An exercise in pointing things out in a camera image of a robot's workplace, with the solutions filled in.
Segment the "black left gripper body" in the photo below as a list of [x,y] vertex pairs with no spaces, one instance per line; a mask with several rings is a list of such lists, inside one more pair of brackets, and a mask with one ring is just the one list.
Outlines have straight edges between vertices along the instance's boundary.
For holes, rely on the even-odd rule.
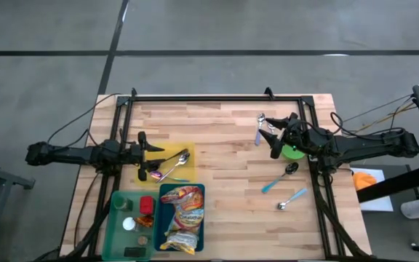
[[137,164],[139,165],[138,169],[138,179],[140,181],[147,181],[147,175],[145,171],[145,151],[147,149],[147,139],[146,134],[143,131],[140,131],[137,134],[137,142],[130,143],[130,149],[132,155],[137,158]]

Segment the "blue yellow ramen packet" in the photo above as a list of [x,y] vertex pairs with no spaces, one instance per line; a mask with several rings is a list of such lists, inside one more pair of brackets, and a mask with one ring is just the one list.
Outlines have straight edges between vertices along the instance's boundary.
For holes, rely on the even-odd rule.
[[204,210],[202,208],[189,211],[177,209],[169,224],[167,233],[172,231],[189,231],[192,234],[198,234],[203,219]]

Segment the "teal plastic bin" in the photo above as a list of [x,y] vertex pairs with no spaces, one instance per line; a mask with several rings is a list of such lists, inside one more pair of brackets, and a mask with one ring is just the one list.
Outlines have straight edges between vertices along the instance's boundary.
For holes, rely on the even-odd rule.
[[[163,196],[168,191],[179,187],[179,186],[198,186],[203,193],[203,197],[205,197],[205,187],[204,185],[200,183],[190,183],[190,184],[171,184],[171,183],[165,183],[160,186],[159,188],[159,200],[156,208],[156,218],[155,218],[155,229],[154,229],[154,247],[157,251],[178,251],[175,249],[168,249],[168,250],[160,250],[159,246],[163,244],[167,240],[167,229],[169,227],[169,224],[175,214],[175,211],[177,209],[180,209],[179,207],[174,206],[173,204],[164,204],[161,202],[160,197]],[[196,253],[200,252],[204,248],[204,219],[201,222],[199,233],[196,234],[196,236],[199,238],[198,245],[196,248]]]

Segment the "white-label glass spice jar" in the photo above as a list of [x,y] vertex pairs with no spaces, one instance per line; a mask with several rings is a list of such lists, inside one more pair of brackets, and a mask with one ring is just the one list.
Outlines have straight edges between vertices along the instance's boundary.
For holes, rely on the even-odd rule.
[[127,217],[122,222],[123,229],[126,231],[138,231],[139,225],[133,217]]

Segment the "purple-handled silver spoon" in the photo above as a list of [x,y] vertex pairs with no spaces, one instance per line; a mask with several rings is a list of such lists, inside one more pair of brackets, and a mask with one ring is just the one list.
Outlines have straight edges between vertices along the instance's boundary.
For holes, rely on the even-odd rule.
[[261,139],[261,134],[260,134],[260,130],[262,129],[263,123],[266,119],[266,116],[264,113],[261,113],[258,115],[257,117],[257,121],[258,121],[258,128],[257,128],[257,132],[256,132],[256,136],[255,136],[255,145],[259,146],[260,145],[260,139]]

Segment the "black aluminium table frame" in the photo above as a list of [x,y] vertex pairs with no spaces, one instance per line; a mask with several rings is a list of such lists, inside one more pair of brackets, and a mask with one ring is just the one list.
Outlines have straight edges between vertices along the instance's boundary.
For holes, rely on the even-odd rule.
[[[348,242],[370,251],[349,170],[320,175],[314,162],[301,159],[292,177],[261,192],[287,162],[272,159],[266,142],[255,145],[258,115],[282,119],[296,113],[330,130],[331,95],[138,96],[122,109],[113,97],[101,95],[98,101],[90,124],[95,141],[117,127],[130,140],[143,131],[153,145],[195,144],[197,182],[206,188],[204,248],[196,258],[322,259],[350,255]],[[308,191],[277,209],[302,188]]]

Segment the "white paper sheet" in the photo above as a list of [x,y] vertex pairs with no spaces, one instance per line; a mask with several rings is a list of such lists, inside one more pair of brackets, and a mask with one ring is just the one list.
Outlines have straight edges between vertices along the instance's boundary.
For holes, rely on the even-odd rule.
[[[364,173],[373,177],[377,183],[385,180],[382,170],[376,169],[364,169],[364,168],[351,168],[354,171],[354,174]],[[362,202],[360,204],[362,211],[380,211],[380,212],[393,212],[391,198],[389,196],[384,196],[379,199],[374,199],[368,202]]]

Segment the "green plastic bowl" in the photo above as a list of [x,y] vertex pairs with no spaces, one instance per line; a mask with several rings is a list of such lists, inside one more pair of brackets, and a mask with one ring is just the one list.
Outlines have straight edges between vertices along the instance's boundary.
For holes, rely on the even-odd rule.
[[302,159],[305,156],[305,154],[302,151],[297,150],[296,147],[292,147],[288,145],[284,145],[282,147],[281,155],[285,159],[293,159],[293,160]]

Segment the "red paprika tin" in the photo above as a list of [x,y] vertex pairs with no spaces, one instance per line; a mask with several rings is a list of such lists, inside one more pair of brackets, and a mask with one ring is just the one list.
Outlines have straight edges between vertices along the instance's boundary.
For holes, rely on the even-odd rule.
[[140,198],[139,211],[142,215],[153,215],[155,211],[156,200],[149,195]]

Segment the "light-blue-handled silver spoon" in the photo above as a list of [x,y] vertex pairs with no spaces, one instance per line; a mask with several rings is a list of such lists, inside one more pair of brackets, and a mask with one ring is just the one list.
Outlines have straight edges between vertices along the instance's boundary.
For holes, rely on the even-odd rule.
[[285,207],[287,206],[287,204],[289,204],[291,201],[297,199],[298,197],[301,197],[302,195],[304,195],[304,193],[306,193],[308,191],[307,188],[302,188],[301,190],[299,190],[298,192],[294,193],[288,200],[284,201],[284,202],[280,202],[277,205],[277,209],[278,210],[284,210]]

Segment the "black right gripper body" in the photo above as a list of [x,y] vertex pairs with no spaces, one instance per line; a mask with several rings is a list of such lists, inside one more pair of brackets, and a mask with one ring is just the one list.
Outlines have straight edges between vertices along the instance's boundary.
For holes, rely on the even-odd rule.
[[281,133],[276,135],[279,139],[279,145],[276,148],[271,148],[271,158],[278,159],[281,155],[282,147],[284,145],[298,147],[301,142],[302,123],[296,113],[291,113],[289,116],[289,124],[284,129],[280,130]]

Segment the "teal-handled black spoon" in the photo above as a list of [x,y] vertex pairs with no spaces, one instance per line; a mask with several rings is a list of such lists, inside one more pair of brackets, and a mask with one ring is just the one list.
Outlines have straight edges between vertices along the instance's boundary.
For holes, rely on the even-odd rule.
[[263,194],[267,194],[271,190],[271,188],[274,187],[284,176],[292,175],[298,170],[298,168],[299,168],[299,164],[297,162],[288,164],[284,169],[284,173],[280,175],[278,178],[276,178],[275,180],[273,180],[268,185],[262,187],[261,192]]

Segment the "iridescent rainbow metal spoon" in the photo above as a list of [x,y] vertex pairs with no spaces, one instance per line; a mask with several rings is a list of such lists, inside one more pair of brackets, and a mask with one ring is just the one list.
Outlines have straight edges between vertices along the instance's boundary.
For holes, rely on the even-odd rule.
[[[164,175],[159,171],[152,171],[149,173],[149,175],[156,180],[161,180],[164,177]],[[189,182],[189,180],[183,178],[170,178],[170,180],[175,180],[178,182]]]

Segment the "dark green spice tin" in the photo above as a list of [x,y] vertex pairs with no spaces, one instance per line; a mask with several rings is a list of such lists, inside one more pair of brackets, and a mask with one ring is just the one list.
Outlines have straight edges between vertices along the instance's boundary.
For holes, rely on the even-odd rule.
[[145,247],[126,247],[124,248],[124,257],[126,258],[144,258],[146,255]]

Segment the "brown snack packet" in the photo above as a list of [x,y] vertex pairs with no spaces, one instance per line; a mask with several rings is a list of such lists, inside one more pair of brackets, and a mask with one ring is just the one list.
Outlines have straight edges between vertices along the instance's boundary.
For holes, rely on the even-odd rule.
[[135,222],[143,227],[152,228],[154,225],[154,217],[152,215],[143,215],[136,217]]

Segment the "plain silver metal spoon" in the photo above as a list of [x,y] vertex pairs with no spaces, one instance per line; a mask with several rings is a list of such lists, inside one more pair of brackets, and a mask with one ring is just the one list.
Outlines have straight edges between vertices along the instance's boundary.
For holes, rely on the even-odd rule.
[[177,163],[174,165],[173,168],[171,168],[170,170],[168,170],[165,174],[163,174],[163,176],[157,180],[156,183],[160,183],[161,181],[163,181],[172,171],[174,171],[177,167],[184,165],[187,163],[188,159],[190,158],[190,153],[186,152],[184,154],[181,154]]

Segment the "dark black metal spoon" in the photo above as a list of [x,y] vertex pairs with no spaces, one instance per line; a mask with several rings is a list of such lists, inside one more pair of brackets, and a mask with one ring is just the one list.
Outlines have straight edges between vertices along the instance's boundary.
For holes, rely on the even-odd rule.
[[[173,155],[173,156],[170,156],[170,157],[168,157],[168,158],[166,158],[166,161],[168,161],[168,160],[170,160],[170,159],[172,159],[172,158],[175,158],[176,156],[180,156],[181,154],[184,154],[184,153],[186,153],[186,152],[188,152],[188,149],[187,148],[185,148],[185,149],[183,149],[183,150],[181,150],[181,151],[179,151],[178,153],[176,153],[175,155]],[[159,168],[146,168],[147,169],[147,171],[156,171],[156,170],[158,170]]]

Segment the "orange object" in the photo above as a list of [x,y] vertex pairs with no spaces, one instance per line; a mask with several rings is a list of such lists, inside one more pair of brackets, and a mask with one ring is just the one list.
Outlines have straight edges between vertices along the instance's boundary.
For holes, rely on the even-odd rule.
[[377,183],[376,178],[374,178],[371,174],[365,172],[355,172],[352,175],[352,178],[354,181],[354,187],[357,191],[375,185]]

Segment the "green oregano spice jar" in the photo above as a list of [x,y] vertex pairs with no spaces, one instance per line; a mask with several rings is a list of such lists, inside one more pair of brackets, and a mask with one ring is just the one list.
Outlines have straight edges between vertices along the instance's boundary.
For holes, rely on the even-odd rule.
[[133,201],[124,197],[118,196],[113,200],[113,207],[115,210],[128,212],[133,209]]

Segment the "green translucent plastic bin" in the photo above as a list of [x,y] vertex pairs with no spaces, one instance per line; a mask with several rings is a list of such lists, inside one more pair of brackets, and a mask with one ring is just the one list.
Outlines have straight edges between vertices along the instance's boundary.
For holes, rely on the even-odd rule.
[[[149,261],[153,256],[155,211],[152,215],[154,217],[152,228],[146,228],[138,224],[140,228],[138,231],[126,231],[122,226],[123,220],[127,217],[133,217],[135,219],[136,217],[143,216],[139,211],[139,207],[140,198],[145,195],[152,196],[155,200],[158,198],[158,193],[155,191],[116,191],[113,193],[105,230],[103,251],[101,253],[104,261]],[[133,201],[132,211],[123,212],[114,209],[113,200],[118,196],[126,197]],[[142,235],[148,236],[148,244],[146,246],[139,246],[137,243],[137,238]],[[124,248],[126,247],[145,247],[146,255],[144,258],[126,258],[124,257]]]

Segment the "yellow snack bag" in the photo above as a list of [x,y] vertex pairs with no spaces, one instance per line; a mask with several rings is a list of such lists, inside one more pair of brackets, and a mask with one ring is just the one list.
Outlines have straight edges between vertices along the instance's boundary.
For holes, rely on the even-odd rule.
[[167,240],[159,246],[160,250],[170,248],[194,255],[199,238],[191,231],[171,231],[167,235]]

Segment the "red roast noodle packet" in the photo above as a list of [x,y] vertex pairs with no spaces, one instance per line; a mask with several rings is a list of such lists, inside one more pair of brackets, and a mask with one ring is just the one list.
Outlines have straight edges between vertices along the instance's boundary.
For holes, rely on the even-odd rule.
[[173,204],[183,211],[199,209],[204,205],[203,193],[198,186],[176,187],[161,196],[160,200],[164,204]]

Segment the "yellow plastic bin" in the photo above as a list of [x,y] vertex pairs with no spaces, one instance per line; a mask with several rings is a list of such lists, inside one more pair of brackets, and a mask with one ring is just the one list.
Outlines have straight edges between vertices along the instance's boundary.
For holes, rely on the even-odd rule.
[[[196,153],[195,153],[195,144],[192,142],[162,142],[156,143],[156,146],[159,148],[164,148],[164,151],[149,152],[145,153],[146,160],[153,159],[166,159],[170,156],[175,155],[179,151],[187,148],[188,152],[191,154],[187,163],[177,167],[172,171],[161,183],[193,183],[196,182],[198,175],[196,172]],[[177,163],[180,156],[176,156],[160,165],[160,168],[157,170],[162,174],[165,174],[168,170],[174,167]],[[178,182],[175,180],[170,180],[170,178],[183,178],[189,180],[189,182]]]

